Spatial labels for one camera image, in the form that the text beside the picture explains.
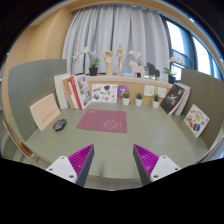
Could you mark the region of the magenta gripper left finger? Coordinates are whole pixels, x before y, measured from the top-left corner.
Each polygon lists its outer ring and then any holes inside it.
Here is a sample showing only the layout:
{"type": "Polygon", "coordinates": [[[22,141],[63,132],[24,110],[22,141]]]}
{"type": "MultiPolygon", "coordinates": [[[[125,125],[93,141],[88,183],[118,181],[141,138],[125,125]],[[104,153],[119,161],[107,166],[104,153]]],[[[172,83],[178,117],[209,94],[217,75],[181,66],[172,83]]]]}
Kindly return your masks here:
{"type": "Polygon", "coordinates": [[[93,157],[94,145],[91,144],[69,157],[60,156],[47,168],[47,171],[83,187],[85,185],[93,157]]]}

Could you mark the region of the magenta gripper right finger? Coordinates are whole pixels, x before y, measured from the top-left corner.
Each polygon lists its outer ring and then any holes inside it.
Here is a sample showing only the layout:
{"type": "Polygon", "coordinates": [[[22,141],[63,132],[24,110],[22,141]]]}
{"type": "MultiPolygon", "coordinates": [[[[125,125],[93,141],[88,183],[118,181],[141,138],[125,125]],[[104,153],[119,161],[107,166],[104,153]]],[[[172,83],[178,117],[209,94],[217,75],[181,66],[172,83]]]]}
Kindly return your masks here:
{"type": "Polygon", "coordinates": [[[143,185],[180,170],[180,167],[168,156],[157,156],[137,144],[133,145],[133,156],[143,185]]]}

